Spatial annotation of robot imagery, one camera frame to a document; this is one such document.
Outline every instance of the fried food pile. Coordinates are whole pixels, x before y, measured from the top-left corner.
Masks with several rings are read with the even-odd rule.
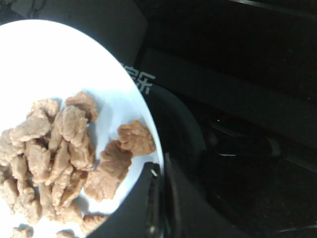
[[[61,224],[76,222],[88,235],[107,216],[83,217],[77,198],[84,188],[88,197],[100,202],[113,199],[124,180],[133,156],[150,154],[155,144],[139,121],[121,125],[119,140],[112,140],[100,153],[95,170],[95,147],[87,125],[98,118],[94,99],[79,92],[65,101],[43,99],[33,103],[26,120],[0,136],[0,197],[21,213],[30,225],[45,216]],[[34,190],[39,187],[39,194]],[[14,228],[13,237],[27,231]],[[65,231],[57,237],[73,237]]]

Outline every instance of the plate of fried food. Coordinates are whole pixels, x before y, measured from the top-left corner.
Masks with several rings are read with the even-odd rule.
[[[69,26],[0,26],[1,236],[83,238],[163,156],[120,63]]]

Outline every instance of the chinese character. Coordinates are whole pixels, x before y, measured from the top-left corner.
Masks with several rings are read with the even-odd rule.
[[[125,66],[124,69],[127,71],[127,73],[130,75],[130,77],[133,80],[136,80],[136,78],[139,75],[139,71],[135,69],[134,67]]]
[[[148,83],[148,80],[155,79],[155,76],[150,75],[149,73],[141,72],[138,77],[138,82],[136,83],[140,92],[143,92],[145,89],[145,94],[149,94],[150,87],[153,85],[152,83]]]

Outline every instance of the white plate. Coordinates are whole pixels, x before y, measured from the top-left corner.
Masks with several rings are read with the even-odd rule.
[[[83,191],[78,203],[85,213],[110,214],[135,184],[143,164],[159,163],[163,156],[158,133],[150,111],[135,84],[119,62],[99,43],[71,27],[43,20],[23,20],[0,26],[0,132],[24,121],[32,102],[55,98],[64,101],[83,90],[93,95],[100,116],[94,125],[96,155],[112,139],[123,123],[139,119],[150,129],[157,150],[132,159],[126,179],[113,200],[100,203],[88,199]],[[0,199],[1,237],[11,229],[27,224],[22,215],[11,216]],[[78,224],[60,225],[42,218],[34,226],[34,238],[54,238],[62,229],[73,229],[85,237]]]

